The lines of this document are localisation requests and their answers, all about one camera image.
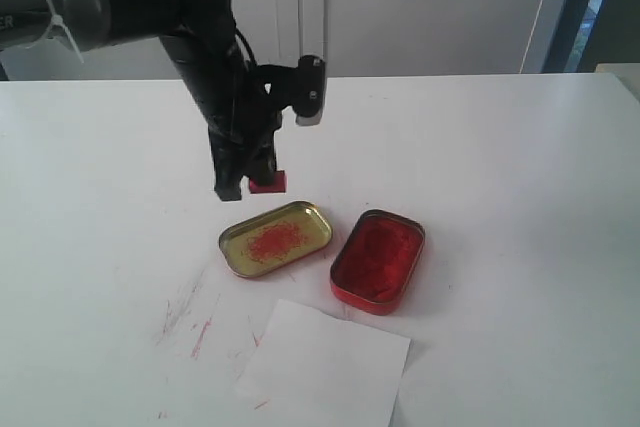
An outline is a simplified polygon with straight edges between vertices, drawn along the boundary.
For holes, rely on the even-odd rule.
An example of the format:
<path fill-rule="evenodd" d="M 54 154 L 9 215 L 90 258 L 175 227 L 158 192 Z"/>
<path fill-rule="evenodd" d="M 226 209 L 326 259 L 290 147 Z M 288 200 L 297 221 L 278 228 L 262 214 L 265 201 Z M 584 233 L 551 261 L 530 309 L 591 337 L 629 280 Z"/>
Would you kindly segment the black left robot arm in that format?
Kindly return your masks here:
<path fill-rule="evenodd" d="M 45 40 L 77 56 L 156 38 L 208 130 L 214 190 L 223 201 L 281 191 L 274 133 L 281 115 L 267 98 L 261 66 L 237 27 L 232 0 L 1 0 L 1 45 Z"/>

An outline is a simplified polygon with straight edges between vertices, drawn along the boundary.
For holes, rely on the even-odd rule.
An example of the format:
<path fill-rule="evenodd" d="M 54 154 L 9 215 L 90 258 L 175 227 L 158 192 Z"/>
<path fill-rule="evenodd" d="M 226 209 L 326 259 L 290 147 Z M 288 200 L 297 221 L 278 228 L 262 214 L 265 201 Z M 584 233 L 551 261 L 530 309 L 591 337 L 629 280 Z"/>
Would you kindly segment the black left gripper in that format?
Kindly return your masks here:
<path fill-rule="evenodd" d="M 269 181 L 277 171 L 274 131 L 282 125 L 282 114 L 269 105 L 236 41 L 215 52 L 185 32 L 160 41 L 209 128 L 214 192 L 223 202 L 240 201 L 247 165 L 241 145 L 257 144 L 248 179 Z"/>

